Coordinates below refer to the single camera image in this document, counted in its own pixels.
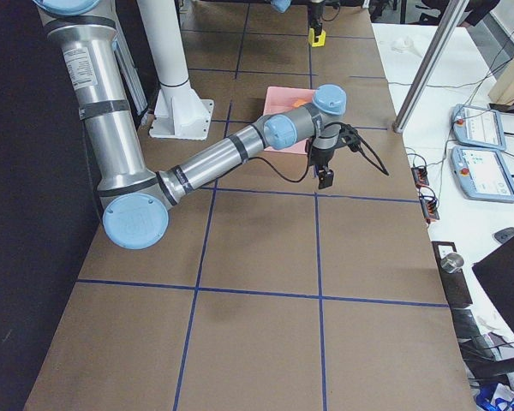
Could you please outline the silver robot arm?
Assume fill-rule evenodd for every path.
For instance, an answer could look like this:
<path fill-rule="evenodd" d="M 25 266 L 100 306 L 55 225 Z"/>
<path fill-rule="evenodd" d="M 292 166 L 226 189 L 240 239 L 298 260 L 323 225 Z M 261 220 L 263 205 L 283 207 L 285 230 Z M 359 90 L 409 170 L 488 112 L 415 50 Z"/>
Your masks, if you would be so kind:
<path fill-rule="evenodd" d="M 278 12 L 284 13 L 293 3 L 292 0 L 271 0 L 271 6 Z M 322 17 L 326 2 L 320 0 L 302 1 L 307 8 L 308 43 L 312 47 L 321 47 L 326 42 L 326 31 L 323 28 Z"/>
<path fill-rule="evenodd" d="M 266 148 L 311 140 L 331 148 L 347 96 L 325 84 L 310 102 L 262 116 L 237 133 L 167 171 L 145 164 L 114 53 L 116 12 L 111 1 L 39 1 L 40 19 L 58 44 L 79 105 L 79 117 L 98 161 L 97 194 L 105 233 L 121 247 L 142 249 L 167 230 L 168 212 L 183 196 L 245 164 Z"/>

